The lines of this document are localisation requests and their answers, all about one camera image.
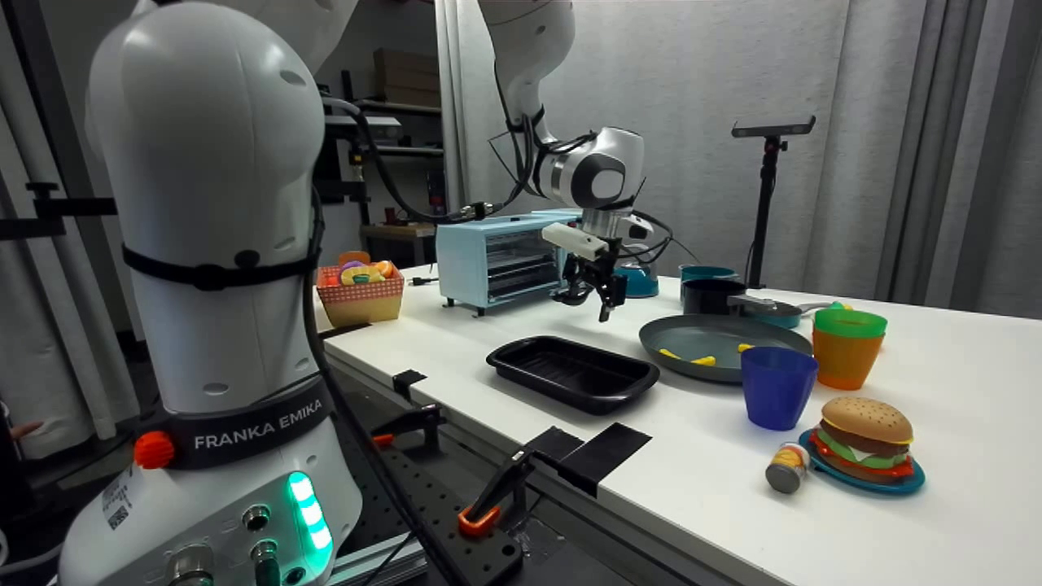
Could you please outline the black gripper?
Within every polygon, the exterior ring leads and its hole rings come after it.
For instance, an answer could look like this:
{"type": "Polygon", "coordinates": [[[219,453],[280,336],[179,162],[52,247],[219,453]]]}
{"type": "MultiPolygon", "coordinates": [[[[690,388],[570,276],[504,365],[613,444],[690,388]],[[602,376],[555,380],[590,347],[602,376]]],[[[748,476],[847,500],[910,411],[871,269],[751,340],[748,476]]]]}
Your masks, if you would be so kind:
{"type": "Polygon", "coordinates": [[[553,303],[578,304],[590,293],[600,293],[600,321],[609,321],[613,304],[625,303],[625,281],[614,272],[618,249],[604,247],[593,260],[565,253],[562,285],[553,288],[553,303]]]}

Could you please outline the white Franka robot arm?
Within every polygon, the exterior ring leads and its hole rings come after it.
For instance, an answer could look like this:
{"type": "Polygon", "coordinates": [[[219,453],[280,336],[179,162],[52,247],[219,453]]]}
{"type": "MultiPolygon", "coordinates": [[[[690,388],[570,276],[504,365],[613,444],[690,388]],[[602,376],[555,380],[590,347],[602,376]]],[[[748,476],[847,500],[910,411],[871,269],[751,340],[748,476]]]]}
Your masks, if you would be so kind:
{"type": "Polygon", "coordinates": [[[138,0],[84,112],[160,412],[70,520],[61,586],[320,586],[364,494],[313,333],[314,69],[358,0],[138,0]]]}

